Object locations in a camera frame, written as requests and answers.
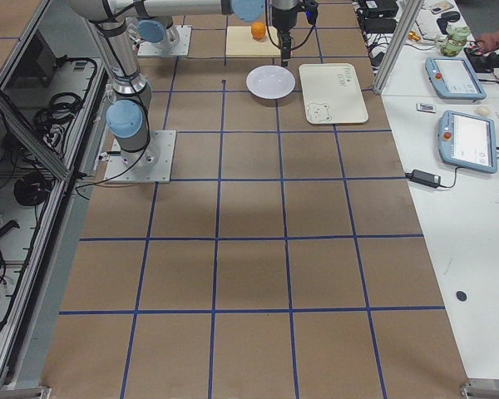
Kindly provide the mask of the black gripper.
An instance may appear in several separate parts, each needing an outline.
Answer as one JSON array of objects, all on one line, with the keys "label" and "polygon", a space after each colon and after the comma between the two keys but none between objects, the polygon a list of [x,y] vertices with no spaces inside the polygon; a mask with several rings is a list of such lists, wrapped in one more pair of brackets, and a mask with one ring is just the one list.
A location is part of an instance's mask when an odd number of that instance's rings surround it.
[{"label": "black gripper", "polygon": [[278,45],[281,47],[281,66],[287,66],[287,58],[292,57],[292,48],[283,46],[291,42],[290,31],[297,21],[296,0],[272,0],[271,22],[276,30]]}]

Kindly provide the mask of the person hand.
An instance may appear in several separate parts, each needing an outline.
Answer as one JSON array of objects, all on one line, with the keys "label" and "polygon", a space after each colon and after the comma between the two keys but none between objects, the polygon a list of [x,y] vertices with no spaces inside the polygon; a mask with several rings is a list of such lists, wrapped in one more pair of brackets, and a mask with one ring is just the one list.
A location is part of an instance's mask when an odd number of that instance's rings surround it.
[{"label": "person hand", "polygon": [[499,49],[499,30],[481,34],[477,37],[476,43],[483,54],[494,52]]}]

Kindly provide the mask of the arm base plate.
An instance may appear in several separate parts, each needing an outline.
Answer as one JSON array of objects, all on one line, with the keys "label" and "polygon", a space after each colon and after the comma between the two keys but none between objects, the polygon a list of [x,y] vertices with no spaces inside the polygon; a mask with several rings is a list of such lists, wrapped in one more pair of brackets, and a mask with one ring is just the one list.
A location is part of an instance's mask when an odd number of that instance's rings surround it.
[{"label": "arm base plate", "polygon": [[175,152],[176,131],[151,131],[150,144],[143,155],[122,152],[116,139],[106,163],[104,180],[111,185],[169,183]]},{"label": "arm base plate", "polygon": [[141,58],[187,57],[190,50],[192,28],[189,25],[173,25],[161,34],[155,28],[151,32],[141,29],[141,44],[137,55]]}]

